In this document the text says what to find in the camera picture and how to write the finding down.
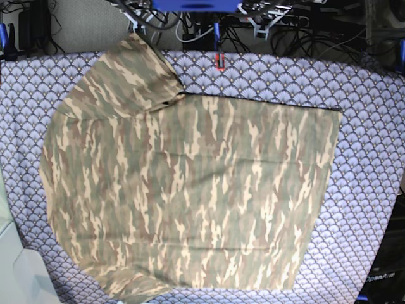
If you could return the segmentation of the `camouflage T-shirt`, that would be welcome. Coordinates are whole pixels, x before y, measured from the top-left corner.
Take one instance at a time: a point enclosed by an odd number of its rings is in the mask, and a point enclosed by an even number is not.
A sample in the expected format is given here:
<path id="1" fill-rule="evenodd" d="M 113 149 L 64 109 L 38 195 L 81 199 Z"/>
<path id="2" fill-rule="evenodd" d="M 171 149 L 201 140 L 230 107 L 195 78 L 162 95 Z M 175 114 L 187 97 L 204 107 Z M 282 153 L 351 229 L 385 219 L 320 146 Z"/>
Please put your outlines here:
<path id="1" fill-rule="evenodd" d="M 184 94 L 136 34 L 55 111 L 40 159 L 60 246 L 110 297 L 290 289 L 320 214 L 342 115 Z"/>

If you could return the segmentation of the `red black table clamp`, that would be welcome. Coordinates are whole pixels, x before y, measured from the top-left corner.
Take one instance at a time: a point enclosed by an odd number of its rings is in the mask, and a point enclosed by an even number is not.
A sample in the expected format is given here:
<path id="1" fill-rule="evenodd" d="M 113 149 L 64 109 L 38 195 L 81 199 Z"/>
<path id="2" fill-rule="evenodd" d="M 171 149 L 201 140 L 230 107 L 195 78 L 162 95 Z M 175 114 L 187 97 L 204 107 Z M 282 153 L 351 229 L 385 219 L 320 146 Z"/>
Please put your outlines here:
<path id="1" fill-rule="evenodd" d="M 216 53 L 215 65 L 217 70 L 221 72 L 225 70 L 225 55 L 223 53 Z"/>

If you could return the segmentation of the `black power strip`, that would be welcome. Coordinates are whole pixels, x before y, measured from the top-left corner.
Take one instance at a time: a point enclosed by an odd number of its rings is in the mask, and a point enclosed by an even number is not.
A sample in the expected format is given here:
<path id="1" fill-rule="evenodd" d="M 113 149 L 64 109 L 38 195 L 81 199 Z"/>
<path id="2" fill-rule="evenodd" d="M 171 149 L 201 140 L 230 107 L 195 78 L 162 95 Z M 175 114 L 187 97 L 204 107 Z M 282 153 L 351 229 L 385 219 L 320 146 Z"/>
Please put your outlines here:
<path id="1" fill-rule="evenodd" d="M 302 28 L 308 28 L 309 27 L 309 18 L 306 16 L 297 16 L 297 15 L 291 15 L 291 14 L 286 14 L 286 15 L 281 15 L 281 11 L 279 11 L 276 14 L 264 14 L 261 16 L 256 16 L 254 18 L 239 18 L 239 21 L 241 23 L 250 23 L 252 25 L 252 21 L 254 21 L 258 25 L 268 25 L 272 21 L 274 21 L 276 18 L 280 17 L 277 20 L 276 25 L 281 25 L 281 26 L 298 26 Z"/>

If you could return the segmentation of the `purple fan-pattern tablecloth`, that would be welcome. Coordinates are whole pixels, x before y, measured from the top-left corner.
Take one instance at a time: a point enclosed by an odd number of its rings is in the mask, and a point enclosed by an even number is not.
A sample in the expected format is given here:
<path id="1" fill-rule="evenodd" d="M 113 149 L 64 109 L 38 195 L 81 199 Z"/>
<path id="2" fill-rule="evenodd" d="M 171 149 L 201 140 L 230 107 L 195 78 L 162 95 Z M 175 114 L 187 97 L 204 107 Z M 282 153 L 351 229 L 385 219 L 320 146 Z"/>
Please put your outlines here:
<path id="1" fill-rule="evenodd" d="M 47 125 L 98 53 L 1 66 L 1 171 L 22 244 L 41 254 L 63 303 L 109 303 L 57 244 L 39 176 Z M 404 174 L 404 79 L 343 63 L 167 51 L 189 93 L 338 108 L 343 117 L 325 202 L 290 291 L 176 289 L 156 303 L 354 303 L 389 223 Z"/>

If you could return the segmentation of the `white plastic bin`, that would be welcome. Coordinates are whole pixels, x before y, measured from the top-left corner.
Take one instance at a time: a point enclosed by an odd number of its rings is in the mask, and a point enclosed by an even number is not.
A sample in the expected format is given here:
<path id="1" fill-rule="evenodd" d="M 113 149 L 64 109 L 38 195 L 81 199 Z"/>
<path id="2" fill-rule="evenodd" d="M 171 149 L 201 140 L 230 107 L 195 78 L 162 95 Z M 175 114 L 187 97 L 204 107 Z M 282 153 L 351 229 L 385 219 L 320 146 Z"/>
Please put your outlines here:
<path id="1" fill-rule="evenodd" d="M 1 303 L 59 303 L 41 255 L 25 249 L 1 182 Z"/>

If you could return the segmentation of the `black OpenArm box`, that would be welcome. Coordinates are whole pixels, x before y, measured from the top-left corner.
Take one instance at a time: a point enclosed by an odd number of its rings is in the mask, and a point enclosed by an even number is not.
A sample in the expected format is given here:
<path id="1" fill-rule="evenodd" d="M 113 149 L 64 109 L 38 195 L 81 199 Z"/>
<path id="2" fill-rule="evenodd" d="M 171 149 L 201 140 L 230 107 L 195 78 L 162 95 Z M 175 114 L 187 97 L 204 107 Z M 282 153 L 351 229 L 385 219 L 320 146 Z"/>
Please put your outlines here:
<path id="1" fill-rule="evenodd" d="M 397 197 L 387 230 L 356 303 L 404 303 L 404 192 Z"/>

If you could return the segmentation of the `blue vertical clamp post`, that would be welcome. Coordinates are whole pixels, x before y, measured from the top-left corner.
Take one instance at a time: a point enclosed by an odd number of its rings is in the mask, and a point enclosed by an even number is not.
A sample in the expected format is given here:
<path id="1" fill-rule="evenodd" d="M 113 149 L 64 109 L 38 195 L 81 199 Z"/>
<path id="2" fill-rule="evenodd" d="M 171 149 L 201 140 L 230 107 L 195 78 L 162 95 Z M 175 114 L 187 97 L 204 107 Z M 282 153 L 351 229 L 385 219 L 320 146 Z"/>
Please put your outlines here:
<path id="1" fill-rule="evenodd" d="M 221 41 L 220 24 L 218 22 L 214 22 L 213 32 L 214 32 L 214 50 L 218 51 L 220 48 L 220 41 Z"/>

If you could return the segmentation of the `blue mount plate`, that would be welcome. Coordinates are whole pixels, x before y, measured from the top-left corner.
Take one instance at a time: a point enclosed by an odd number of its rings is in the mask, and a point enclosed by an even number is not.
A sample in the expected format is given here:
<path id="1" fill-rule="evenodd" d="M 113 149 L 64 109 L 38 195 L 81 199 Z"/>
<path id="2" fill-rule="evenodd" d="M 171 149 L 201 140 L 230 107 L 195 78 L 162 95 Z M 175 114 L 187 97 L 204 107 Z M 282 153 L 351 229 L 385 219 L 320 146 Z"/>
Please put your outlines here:
<path id="1" fill-rule="evenodd" d="M 153 7 L 161 11 L 234 12 L 239 0 L 155 0 Z"/>

